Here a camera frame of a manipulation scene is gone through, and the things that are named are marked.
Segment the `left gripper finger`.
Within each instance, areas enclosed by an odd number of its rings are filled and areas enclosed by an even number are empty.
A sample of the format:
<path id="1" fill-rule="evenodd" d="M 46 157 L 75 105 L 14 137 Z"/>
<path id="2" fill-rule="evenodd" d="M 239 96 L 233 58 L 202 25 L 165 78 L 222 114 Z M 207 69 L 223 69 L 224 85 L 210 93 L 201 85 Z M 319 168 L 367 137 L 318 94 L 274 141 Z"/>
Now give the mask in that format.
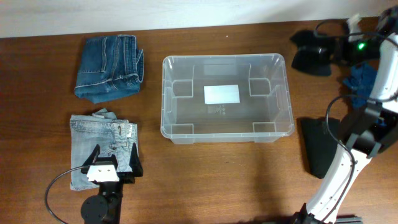
<path id="1" fill-rule="evenodd" d="M 83 163 L 83 169 L 88 170 L 90 168 L 90 166 L 96 162 L 99 154 L 100 154 L 100 146 L 97 144 L 95 146 L 95 148 L 93 149 L 92 153 L 88 156 L 86 161 Z"/>
<path id="2" fill-rule="evenodd" d="M 129 166 L 134 177 L 142 177 L 144 175 L 136 143 L 132 145 Z"/>

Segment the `blue garment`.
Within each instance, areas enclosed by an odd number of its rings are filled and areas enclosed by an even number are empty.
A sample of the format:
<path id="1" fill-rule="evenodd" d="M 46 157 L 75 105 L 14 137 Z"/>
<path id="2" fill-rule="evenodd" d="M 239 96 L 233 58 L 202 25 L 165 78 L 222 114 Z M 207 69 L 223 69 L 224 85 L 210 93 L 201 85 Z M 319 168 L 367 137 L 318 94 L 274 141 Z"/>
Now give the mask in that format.
<path id="1" fill-rule="evenodd" d="M 350 68 L 350 76 L 343 80 L 343 84 L 351 91 L 352 95 L 363 96 L 363 98 L 350 98 L 352 110 L 358 110 L 367 103 L 376 75 L 376 69 L 368 63 L 354 65 Z"/>

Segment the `light blue jeans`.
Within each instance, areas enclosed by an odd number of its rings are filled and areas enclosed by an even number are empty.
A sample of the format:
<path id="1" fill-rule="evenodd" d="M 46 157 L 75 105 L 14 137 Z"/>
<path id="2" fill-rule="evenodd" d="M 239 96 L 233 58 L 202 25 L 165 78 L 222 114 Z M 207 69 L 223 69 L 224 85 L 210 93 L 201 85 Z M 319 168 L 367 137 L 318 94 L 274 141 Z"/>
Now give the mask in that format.
<path id="1" fill-rule="evenodd" d="M 138 142 L 137 124 L 117 119 L 107 109 L 91 115 L 73 115 L 70 118 L 72 138 L 71 167 L 83 168 L 83 163 L 95 146 L 100 146 L 100 157 L 116 156 L 118 172 L 130 172 L 129 159 L 132 145 Z M 70 188 L 81 191 L 97 187 L 80 171 L 72 172 Z"/>

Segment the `small black garment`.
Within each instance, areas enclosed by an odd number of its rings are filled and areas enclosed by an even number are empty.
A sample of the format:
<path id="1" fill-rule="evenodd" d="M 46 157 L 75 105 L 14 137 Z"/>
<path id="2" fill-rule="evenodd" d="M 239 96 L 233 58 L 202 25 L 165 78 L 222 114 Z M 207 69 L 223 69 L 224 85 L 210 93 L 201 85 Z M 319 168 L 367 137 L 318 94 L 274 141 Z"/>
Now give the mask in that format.
<path id="1" fill-rule="evenodd" d="M 292 68 L 318 77 L 331 75 L 331 59 L 335 41 L 315 36 L 312 30 L 296 32 L 290 41 L 297 46 Z"/>

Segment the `large black garment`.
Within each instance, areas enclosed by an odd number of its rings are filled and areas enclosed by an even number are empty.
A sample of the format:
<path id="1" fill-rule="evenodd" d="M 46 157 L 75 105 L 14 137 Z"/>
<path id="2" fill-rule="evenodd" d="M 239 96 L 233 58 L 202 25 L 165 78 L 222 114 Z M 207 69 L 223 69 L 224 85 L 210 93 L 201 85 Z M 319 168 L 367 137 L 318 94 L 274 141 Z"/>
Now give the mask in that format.
<path id="1" fill-rule="evenodd" d="M 308 171 L 323 179 L 336 154 L 337 142 L 330 135 L 325 118 L 300 118 L 300 133 L 308 163 Z"/>

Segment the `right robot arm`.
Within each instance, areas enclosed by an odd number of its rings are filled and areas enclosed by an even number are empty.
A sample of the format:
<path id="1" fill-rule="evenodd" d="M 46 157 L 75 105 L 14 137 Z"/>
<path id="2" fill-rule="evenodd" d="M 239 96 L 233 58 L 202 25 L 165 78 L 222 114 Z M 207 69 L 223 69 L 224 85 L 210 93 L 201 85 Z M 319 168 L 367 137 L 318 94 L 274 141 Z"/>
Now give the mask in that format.
<path id="1" fill-rule="evenodd" d="M 337 20 L 342 35 L 300 30 L 290 39 L 297 46 L 292 68 L 311 75 L 329 75 L 330 65 L 355 66 L 379 60 L 374 84 L 368 96 L 349 94 L 365 104 L 347 114 L 340 123 L 336 153 L 323 182 L 291 223 L 360 223 L 360 219 L 338 218 L 338 210 L 358 174 L 373 157 L 397 142 L 397 6 L 386 9 L 375 31 L 363 32 L 359 17 Z"/>

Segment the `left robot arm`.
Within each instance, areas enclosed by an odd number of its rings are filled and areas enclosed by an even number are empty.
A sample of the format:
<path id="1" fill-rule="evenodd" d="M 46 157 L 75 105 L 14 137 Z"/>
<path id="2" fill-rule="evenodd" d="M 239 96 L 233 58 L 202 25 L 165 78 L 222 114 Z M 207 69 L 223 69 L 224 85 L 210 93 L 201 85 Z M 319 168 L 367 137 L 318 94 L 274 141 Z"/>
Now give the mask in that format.
<path id="1" fill-rule="evenodd" d="M 88 181 L 99 187 L 98 194 L 88 197 L 81 206 L 81 217 L 85 224 L 120 224 L 123 187 L 134 184 L 136 177 L 143 176 L 136 144 L 132 145 L 129 159 L 130 172 L 118 172 L 118 161 L 115 155 L 100 157 L 100 147 L 83 163 L 81 173 Z"/>

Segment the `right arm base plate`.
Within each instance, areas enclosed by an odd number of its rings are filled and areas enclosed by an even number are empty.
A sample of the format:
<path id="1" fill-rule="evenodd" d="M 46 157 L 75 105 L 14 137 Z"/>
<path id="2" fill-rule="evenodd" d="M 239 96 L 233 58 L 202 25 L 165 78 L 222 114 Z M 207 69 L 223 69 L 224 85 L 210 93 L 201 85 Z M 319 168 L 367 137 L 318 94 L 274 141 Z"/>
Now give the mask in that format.
<path id="1" fill-rule="evenodd" d="M 335 224 L 363 224 L 363 219 L 361 217 L 337 218 Z"/>

